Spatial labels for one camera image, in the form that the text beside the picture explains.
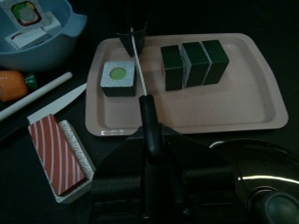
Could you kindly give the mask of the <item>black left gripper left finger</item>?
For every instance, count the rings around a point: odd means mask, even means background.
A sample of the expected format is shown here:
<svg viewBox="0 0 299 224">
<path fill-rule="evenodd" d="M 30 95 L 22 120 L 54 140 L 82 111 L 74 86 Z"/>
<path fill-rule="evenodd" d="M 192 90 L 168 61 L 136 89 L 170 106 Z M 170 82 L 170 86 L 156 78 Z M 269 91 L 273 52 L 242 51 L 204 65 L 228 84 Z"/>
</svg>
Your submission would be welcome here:
<svg viewBox="0 0 299 224">
<path fill-rule="evenodd" d="M 142 224 L 144 146 L 138 128 L 102 159 L 92 179 L 89 224 Z"/>
</svg>

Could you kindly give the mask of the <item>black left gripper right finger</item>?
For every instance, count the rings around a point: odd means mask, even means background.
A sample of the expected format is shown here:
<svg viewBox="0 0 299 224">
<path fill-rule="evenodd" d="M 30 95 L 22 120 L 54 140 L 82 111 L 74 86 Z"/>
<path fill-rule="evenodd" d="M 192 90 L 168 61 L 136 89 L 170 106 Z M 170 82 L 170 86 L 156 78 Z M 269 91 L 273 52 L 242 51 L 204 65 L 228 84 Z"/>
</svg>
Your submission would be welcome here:
<svg viewBox="0 0 299 224">
<path fill-rule="evenodd" d="M 162 126 L 166 180 L 161 224 L 234 224 L 234 179 L 228 162 L 206 146 Z"/>
</svg>

